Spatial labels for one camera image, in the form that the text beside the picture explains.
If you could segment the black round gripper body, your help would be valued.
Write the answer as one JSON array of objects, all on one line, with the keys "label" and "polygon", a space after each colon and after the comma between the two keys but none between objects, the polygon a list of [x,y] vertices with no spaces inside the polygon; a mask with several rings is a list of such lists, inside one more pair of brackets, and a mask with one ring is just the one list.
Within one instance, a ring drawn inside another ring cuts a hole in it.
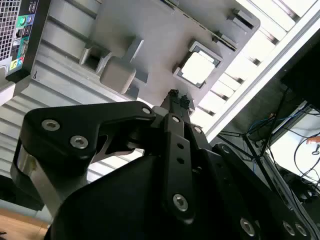
[{"label": "black round gripper body", "polygon": [[49,240],[235,240],[210,165],[193,173],[195,218],[187,225],[162,202],[163,164],[139,159],[69,196],[46,235]]}]

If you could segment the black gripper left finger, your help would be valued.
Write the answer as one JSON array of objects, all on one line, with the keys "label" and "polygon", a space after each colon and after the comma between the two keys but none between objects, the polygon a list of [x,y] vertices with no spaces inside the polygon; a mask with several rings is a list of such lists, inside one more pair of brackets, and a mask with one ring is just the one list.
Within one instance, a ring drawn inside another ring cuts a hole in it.
[{"label": "black gripper left finger", "polygon": [[163,165],[165,209],[191,225],[196,214],[182,96],[172,89],[153,108],[125,101],[29,111],[11,167],[13,181],[40,199],[54,222],[76,191],[137,160],[156,158]]}]

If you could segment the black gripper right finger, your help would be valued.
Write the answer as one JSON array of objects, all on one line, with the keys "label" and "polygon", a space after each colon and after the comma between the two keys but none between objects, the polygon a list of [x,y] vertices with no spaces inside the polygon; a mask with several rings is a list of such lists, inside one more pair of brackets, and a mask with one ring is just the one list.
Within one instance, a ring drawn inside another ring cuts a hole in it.
[{"label": "black gripper right finger", "polygon": [[187,240],[312,240],[310,225],[265,184],[226,144],[211,146],[191,124],[190,100],[179,101],[190,141],[195,218],[181,229]]}]

